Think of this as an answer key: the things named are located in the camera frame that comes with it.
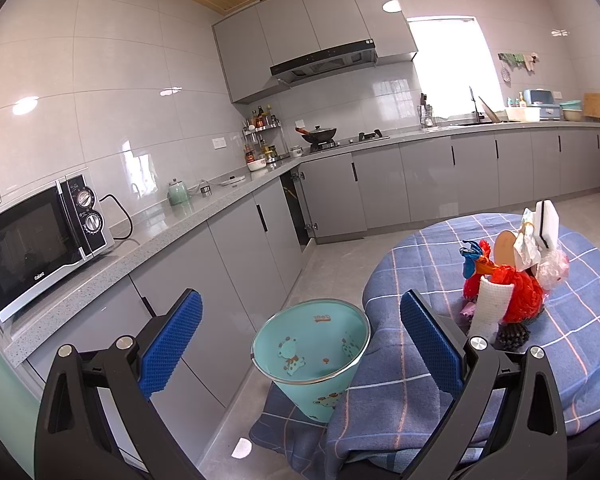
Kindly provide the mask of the kitchen faucet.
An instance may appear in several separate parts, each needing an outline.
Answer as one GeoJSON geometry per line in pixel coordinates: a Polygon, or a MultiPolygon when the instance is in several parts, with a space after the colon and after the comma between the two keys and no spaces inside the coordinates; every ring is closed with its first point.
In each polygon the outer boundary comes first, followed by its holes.
{"type": "Polygon", "coordinates": [[[472,104],[474,104],[474,123],[481,124],[484,121],[483,111],[479,107],[479,96],[474,88],[469,87],[469,93],[472,104]]]}

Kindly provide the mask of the green ceramic teapot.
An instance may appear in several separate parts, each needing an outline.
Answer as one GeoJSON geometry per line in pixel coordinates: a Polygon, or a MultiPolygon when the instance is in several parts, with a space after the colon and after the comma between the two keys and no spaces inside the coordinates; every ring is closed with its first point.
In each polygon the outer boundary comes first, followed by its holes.
{"type": "Polygon", "coordinates": [[[168,201],[171,206],[186,203],[189,200],[188,189],[182,180],[173,179],[168,186],[168,201]]]}

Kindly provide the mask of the grey cabinets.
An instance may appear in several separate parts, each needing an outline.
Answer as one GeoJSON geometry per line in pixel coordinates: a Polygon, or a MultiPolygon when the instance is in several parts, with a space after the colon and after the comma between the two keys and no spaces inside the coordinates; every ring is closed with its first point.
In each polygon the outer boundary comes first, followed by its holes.
{"type": "Polygon", "coordinates": [[[396,248],[372,252],[373,273],[347,292],[370,318],[373,339],[335,410],[326,451],[294,464],[309,477],[331,477],[352,450],[417,448],[445,406],[398,320],[402,294],[416,289],[457,316],[463,240],[493,242],[519,228],[519,207],[596,190],[600,125],[590,124],[419,136],[291,160],[138,219],[128,242],[38,302],[41,319],[22,360],[46,377],[62,344],[106,348],[169,310],[184,289],[198,290],[201,324],[154,396],[173,437],[198,460],[250,371],[254,336],[302,270],[286,192],[298,194],[302,226],[322,242],[414,228],[396,248]]]}
{"type": "Polygon", "coordinates": [[[288,86],[270,67],[323,49],[373,39],[378,64],[411,61],[417,47],[394,0],[261,0],[213,26],[234,103],[248,104],[288,86]]]}

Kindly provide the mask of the red plastic bag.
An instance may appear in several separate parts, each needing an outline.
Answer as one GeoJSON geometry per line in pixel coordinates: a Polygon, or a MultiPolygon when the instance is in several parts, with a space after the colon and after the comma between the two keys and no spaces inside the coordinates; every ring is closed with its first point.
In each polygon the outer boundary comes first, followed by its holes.
{"type": "Polygon", "coordinates": [[[485,240],[464,240],[463,298],[466,304],[487,307],[494,304],[501,325],[521,323],[540,312],[544,290],[534,276],[516,266],[491,259],[491,246],[485,240]]]}

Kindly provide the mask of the black silver microwave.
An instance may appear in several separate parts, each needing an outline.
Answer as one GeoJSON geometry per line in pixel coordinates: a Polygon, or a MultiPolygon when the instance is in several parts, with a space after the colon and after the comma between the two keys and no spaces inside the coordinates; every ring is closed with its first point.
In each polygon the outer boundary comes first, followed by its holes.
{"type": "Polygon", "coordinates": [[[0,322],[114,244],[85,171],[0,207],[0,322]]]}

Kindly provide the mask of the wooden cutting board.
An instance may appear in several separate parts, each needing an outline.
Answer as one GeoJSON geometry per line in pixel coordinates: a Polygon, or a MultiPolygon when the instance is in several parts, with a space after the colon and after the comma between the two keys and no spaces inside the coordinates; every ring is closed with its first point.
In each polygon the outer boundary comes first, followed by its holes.
{"type": "Polygon", "coordinates": [[[585,92],[582,112],[586,118],[600,120],[600,92],[585,92]]]}

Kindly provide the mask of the grey upper cabinets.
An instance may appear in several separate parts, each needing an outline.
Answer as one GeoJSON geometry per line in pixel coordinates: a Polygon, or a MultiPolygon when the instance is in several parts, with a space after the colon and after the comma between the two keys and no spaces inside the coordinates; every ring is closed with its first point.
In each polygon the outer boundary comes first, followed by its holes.
{"type": "Polygon", "coordinates": [[[270,67],[323,49],[373,39],[378,64],[411,61],[417,47],[394,0],[261,0],[213,26],[234,103],[248,104],[288,86],[270,67]]]}

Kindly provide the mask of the black foam net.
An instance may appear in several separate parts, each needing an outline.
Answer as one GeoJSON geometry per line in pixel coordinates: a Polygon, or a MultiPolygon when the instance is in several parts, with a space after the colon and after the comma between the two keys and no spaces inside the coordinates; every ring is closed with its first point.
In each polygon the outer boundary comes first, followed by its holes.
{"type": "Polygon", "coordinates": [[[496,335],[494,347],[506,352],[516,352],[529,340],[527,326],[522,323],[501,325],[496,335]]]}

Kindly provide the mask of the clear plastic bag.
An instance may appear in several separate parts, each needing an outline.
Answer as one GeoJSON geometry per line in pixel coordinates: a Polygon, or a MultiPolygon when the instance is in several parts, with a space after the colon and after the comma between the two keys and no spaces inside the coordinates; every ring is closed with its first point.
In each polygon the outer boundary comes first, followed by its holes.
{"type": "Polygon", "coordinates": [[[544,292],[550,292],[568,278],[570,263],[565,252],[549,250],[541,259],[535,271],[535,278],[544,292]]]}

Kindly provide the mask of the spice rack with bottles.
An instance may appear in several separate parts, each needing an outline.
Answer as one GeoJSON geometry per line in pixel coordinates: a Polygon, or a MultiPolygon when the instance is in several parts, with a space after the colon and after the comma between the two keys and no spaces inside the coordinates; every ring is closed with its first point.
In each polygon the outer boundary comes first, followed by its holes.
{"type": "Polygon", "coordinates": [[[247,164],[264,159],[272,165],[288,156],[282,122],[270,104],[259,105],[251,111],[242,127],[242,140],[247,164]]]}

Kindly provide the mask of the bag with wooden spoon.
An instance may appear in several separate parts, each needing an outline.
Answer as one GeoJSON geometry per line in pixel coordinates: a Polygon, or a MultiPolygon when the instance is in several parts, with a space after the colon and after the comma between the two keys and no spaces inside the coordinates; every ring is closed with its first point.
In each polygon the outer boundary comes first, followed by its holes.
{"type": "Polygon", "coordinates": [[[558,249],[559,214],[551,200],[540,200],[535,210],[524,210],[518,228],[498,234],[493,261],[527,271],[556,256],[558,249]]]}

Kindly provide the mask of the teal trash bin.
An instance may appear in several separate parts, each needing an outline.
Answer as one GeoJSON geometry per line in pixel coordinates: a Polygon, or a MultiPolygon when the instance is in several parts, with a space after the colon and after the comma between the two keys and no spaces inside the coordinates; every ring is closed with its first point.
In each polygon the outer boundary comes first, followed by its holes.
{"type": "Polygon", "coordinates": [[[359,307],[313,299],[267,320],[254,337],[251,359],[304,416],[326,424],[370,338],[370,321],[359,307]]]}

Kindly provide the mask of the grey lower cabinets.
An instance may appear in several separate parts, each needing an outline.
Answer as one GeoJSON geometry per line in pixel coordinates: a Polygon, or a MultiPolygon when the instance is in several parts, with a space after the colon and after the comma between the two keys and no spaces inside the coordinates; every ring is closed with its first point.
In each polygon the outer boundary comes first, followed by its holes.
{"type": "Polygon", "coordinates": [[[373,273],[347,292],[370,318],[373,339],[335,410],[326,451],[294,464],[309,477],[331,477],[352,450],[417,448],[445,406],[398,320],[402,294],[416,289],[457,316],[463,240],[493,242],[519,228],[519,207],[596,190],[600,125],[590,124],[419,136],[291,160],[138,219],[128,242],[38,302],[41,319],[22,360],[46,377],[62,344],[106,348],[169,310],[184,289],[198,290],[201,324],[154,396],[173,437],[198,460],[250,371],[254,336],[302,270],[286,192],[298,194],[302,226],[322,242],[414,228],[396,248],[372,252],[373,273]]]}

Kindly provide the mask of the black range hood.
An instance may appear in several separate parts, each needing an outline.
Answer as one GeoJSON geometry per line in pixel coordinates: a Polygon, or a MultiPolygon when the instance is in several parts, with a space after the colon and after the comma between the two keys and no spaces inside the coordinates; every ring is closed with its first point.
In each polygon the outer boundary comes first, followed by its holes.
{"type": "Polygon", "coordinates": [[[348,70],[373,66],[378,59],[373,39],[319,50],[270,67],[274,79],[288,86],[348,70]]]}

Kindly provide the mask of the blue bread box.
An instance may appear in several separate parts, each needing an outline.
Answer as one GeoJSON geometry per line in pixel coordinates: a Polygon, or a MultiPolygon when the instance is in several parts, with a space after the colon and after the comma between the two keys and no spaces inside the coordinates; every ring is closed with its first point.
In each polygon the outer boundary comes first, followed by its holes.
{"type": "Polygon", "coordinates": [[[541,120],[561,120],[562,113],[555,102],[553,93],[545,89],[526,89],[522,94],[524,102],[540,111],[541,120]]]}

